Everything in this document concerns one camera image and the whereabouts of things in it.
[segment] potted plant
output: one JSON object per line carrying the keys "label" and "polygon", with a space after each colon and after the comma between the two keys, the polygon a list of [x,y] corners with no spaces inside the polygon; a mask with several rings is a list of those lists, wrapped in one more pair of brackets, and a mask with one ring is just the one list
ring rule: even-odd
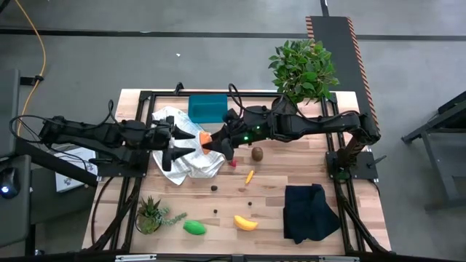
{"label": "potted plant", "polygon": [[147,202],[142,200],[142,205],[138,210],[138,230],[140,233],[154,233],[160,226],[171,226],[187,216],[186,213],[182,213],[172,219],[166,219],[165,216],[170,212],[170,209],[168,207],[159,209],[159,204],[160,200],[154,204],[152,196],[147,199]]}
{"label": "potted plant", "polygon": [[331,53],[323,47],[321,41],[287,40],[282,47],[275,47],[275,52],[277,54],[269,58],[272,61],[269,68],[273,69],[276,77],[272,82],[278,87],[278,92],[288,97],[289,102],[296,105],[305,98],[309,98],[307,103],[314,99],[320,101],[329,98],[328,87],[339,84],[334,76]]}

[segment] concrete floor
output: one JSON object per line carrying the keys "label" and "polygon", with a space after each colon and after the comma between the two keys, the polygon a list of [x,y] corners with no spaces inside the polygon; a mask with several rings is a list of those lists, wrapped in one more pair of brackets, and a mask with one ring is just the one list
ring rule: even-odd
{"label": "concrete floor", "polygon": [[[304,16],[320,15],[318,0],[22,0],[40,28],[304,33]],[[328,0],[331,15],[350,16],[357,33],[464,35],[461,0]],[[0,25],[27,27],[14,2]],[[35,36],[0,35],[0,69],[37,74],[42,64]],[[123,88],[272,88],[266,59],[284,39],[103,38],[45,36],[46,81],[29,112],[97,122],[108,99]],[[466,260],[466,210],[427,214],[442,199],[439,179],[420,141],[400,137],[465,90],[466,42],[361,41],[379,117],[377,156],[387,229],[400,254]],[[22,87],[22,96],[29,89]],[[32,123],[36,130],[39,123]],[[78,250],[88,212],[41,226],[38,246],[49,253]],[[0,250],[19,255],[20,244]]]}

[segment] black cloth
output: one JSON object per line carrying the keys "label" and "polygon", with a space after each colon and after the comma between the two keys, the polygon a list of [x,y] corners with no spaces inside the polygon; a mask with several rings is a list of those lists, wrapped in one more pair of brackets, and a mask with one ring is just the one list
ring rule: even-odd
{"label": "black cloth", "polygon": [[320,241],[340,227],[339,218],[327,205],[319,184],[286,186],[283,223],[285,238],[296,244],[305,239]]}

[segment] yellow cable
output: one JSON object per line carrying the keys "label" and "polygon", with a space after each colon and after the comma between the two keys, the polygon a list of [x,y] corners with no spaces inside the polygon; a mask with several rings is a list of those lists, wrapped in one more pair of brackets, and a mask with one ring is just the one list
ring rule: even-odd
{"label": "yellow cable", "polygon": [[[16,4],[18,5],[18,7],[21,9],[21,11],[23,12],[24,16],[26,17],[26,19],[28,20],[29,24],[31,25],[32,29],[34,30],[34,32],[36,33],[36,36],[37,38],[39,39],[39,42],[41,43],[41,47],[42,47],[42,57],[43,57],[43,63],[42,63],[42,69],[41,69],[41,73],[39,74],[40,76],[43,76],[44,75],[44,70],[45,70],[45,64],[47,63],[47,54],[45,53],[45,47],[44,47],[44,42],[42,42],[42,39],[41,39],[41,36],[39,35],[39,32],[37,32],[36,30],[36,26],[34,26],[34,24],[32,23],[31,19],[29,18],[28,16],[28,13],[23,9],[23,7],[21,6],[20,2],[18,0],[15,0],[16,1]],[[28,95],[28,99],[26,99],[26,102],[24,103],[24,107],[23,107],[23,112],[21,112],[21,114],[23,115],[25,112],[26,112],[26,109],[28,108],[28,104],[29,104],[29,100],[31,99],[31,96],[32,94],[34,94],[34,92],[36,91],[37,87],[39,86],[39,80],[36,79],[36,83],[33,87],[33,89],[29,92],[29,95]],[[18,124],[17,126],[17,135],[20,135],[20,131],[21,131],[21,122]]]}

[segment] blue sponge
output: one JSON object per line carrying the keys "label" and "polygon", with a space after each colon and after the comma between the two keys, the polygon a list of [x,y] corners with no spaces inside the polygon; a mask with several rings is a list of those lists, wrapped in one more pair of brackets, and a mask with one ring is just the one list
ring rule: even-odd
{"label": "blue sponge", "polygon": [[193,123],[222,123],[228,111],[226,95],[190,95],[188,116]]}

